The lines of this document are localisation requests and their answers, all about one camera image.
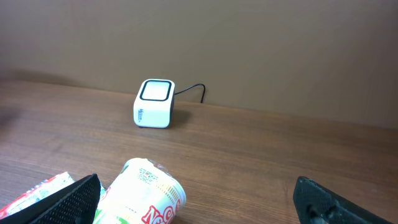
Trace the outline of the cup noodle container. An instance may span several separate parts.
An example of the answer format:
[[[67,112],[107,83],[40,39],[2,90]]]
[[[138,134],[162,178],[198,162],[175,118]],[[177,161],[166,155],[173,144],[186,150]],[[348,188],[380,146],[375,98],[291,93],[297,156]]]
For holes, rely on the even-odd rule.
[[[164,166],[133,158],[112,184],[101,190],[94,223],[168,224],[187,202],[181,184]]]

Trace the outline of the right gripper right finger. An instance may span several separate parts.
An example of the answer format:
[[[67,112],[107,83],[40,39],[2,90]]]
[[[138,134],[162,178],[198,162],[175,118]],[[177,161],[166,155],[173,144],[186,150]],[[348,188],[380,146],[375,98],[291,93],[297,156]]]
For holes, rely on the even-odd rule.
[[[296,181],[293,201],[301,224],[391,224],[304,176]]]

